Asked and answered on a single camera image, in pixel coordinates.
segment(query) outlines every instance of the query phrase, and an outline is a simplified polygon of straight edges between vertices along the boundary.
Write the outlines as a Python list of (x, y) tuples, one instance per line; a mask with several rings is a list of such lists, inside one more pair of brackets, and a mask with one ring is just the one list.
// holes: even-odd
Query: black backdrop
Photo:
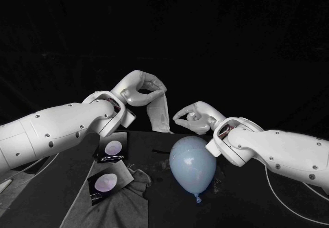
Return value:
[[(171, 117), (206, 101), (266, 130), (329, 139), (328, 11), (325, 0), (3, 1), (0, 124), (139, 69), (168, 87)], [(132, 110), (129, 129), (151, 131), (146, 107)]]

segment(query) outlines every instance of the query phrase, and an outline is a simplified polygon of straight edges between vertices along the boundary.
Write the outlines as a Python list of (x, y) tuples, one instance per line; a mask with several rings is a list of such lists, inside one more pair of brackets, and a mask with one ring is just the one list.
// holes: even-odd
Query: bolt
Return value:
[(317, 178), (317, 176), (314, 174), (311, 174), (309, 178), (314, 180)]

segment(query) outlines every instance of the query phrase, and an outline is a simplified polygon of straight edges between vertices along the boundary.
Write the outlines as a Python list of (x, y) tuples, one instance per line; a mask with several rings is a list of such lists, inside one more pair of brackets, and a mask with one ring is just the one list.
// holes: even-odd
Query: table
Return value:
[[(167, 161), (169, 154), (152, 150), (169, 152), (175, 142), (187, 136), (128, 131), (129, 156), (125, 163), (146, 166)], [(211, 139), (208, 135), (198, 137), (207, 141)], [(61, 152), (3, 214), (2, 228), (60, 227), (90, 171), (99, 140), (100, 136), (92, 134), (79, 146)], [(211, 228), (229, 225), (246, 228), (325, 227), (298, 217), (278, 201), (269, 187), (265, 165), (257, 160), (237, 167), (220, 156), (218, 169), (226, 173), (223, 191), (216, 194), (210, 185), (201, 194), (200, 204), (195, 196), (181, 187), (171, 169), (152, 174), (154, 184), (145, 193), (151, 228)], [(301, 182), (270, 171), (269, 177), (275, 191), (292, 209), (307, 217), (329, 222), (329, 202)]]

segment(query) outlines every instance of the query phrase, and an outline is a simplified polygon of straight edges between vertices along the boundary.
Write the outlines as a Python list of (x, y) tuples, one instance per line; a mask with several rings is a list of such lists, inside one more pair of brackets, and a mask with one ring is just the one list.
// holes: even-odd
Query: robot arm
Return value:
[[(180, 119), (185, 114), (188, 120)], [(216, 157), (223, 154), (240, 167), (255, 158), (275, 173), (322, 187), (329, 194), (329, 141), (281, 130), (265, 131), (243, 117), (226, 118), (206, 102), (185, 107), (174, 120), (197, 133), (213, 128), (207, 149)]]
[[(138, 92), (146, 88), (154, 92)], [(112, 135), (136, 119), (125, 104), (146, 105), (167, 92), (158, 77), (133, 71), (110, 91), (94, 92), (80, 103), (48, 108), (0, 126), (0, 173), (79, 145), (90, 133)]]

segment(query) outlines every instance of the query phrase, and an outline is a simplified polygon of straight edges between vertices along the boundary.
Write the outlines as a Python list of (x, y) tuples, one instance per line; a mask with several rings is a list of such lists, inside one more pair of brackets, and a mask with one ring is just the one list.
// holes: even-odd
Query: wire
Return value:
[(61, 224), (60, 228), (63, 228), (63, 226), (64, 226), (64, 222), (66, 222), (66, 220), (67, 220), (67, 218), (68, 218), (68, 216), (70, 216), (70, 212), (71, 212), (71, 210), (73, 210), (73, 207), (74, 207), (76, 201), (77, 201), (77, 199), (79, 199), (79, 197), (80, 197), (80, 194), (81, 194), (81, 192), (83, 192), (83, 188), (84, 188), (84, 185), (86, 185), (87, 179), (89, 179), (90, 174), (92, 174), (92, 169), (90, 169), (90, 172), (89, 172), (89, 174), (87, 174), (87, 177), (86, 177), (86, 180), (84, 180), (84, 184), (83, 184), (83, 186), (81, 186), (81, 189), (80, 189), (79, 195), (77, 195), (77, 197), (76, 197), (76, 199), (74, 199), (73, 205), (71, 205), (71, 207), (70, 207), (70, 209), (68, 209), (68, 212), (67, 212), (67, 215), (66, 215), (66, 217), (64, 217), (63, 224)]
[(304, 184), (308, 186), (308, 188), (317, 193), (317, 195), (320, 195), (325, 200), (329, 201), (328, 197), (325, 197), (305, 182)]
[(60, 155), (60, 153), (57, 154), (57, 156), (54, 157), (53, 161), (45, 166), (45, 168), (41, 170), (41, 172), (27, 182), (29, 182), (42, 173), (42, 171), (47, 169), (47, 167), (53, 164), (53, 162), (54, 162), (55, 158), (58, 157), (58, 155)]
[[(275, 190), (273, 190), (273, 187), (272, 187), (269, 175), (268, 175), (268, 167), (266, 167), (266, 177), (268, 177), (268, 182), (269, 182), (269, 185), (270, 185), (273, 194), (276, 195)], [(281, 203), (283, 204), (283, 206), (285, 206), (285, 207), (286, 207), (286, 208), (288, 208), (299, 217), (302, 217), (304, 219), (307, 219), (307, 220), (309, 220), (309, 221), (312, 221), (312, 222), (315, 222), (315, 223), (320, 223), (320, 224), (322, 224), (322, 225), (329, 226), (329, 223), (315, 221), (315, 220), (312, 220), (311, 218), (307, 218), (305, 216), (302, 216), (301, 214), (298, 214), (298, 213), (288, 207), (288, 205), (283, 203), (283, 201), (281, 200), (281, 198), (278, 197), (278, 195), (276, 195), (276, 198), (278, 198), (278, 200), (281, 201)]]
[(12, 179), (18, 174), (21, 174), (25, 170), (28, 170), (37, 163), (42, 161), (44, 158), (41, 158), (29, 167), (27, 167), (19, 173), (16, 173), (12, 177), (6, 178), (0, 184), (3, 184), (9, 179)]

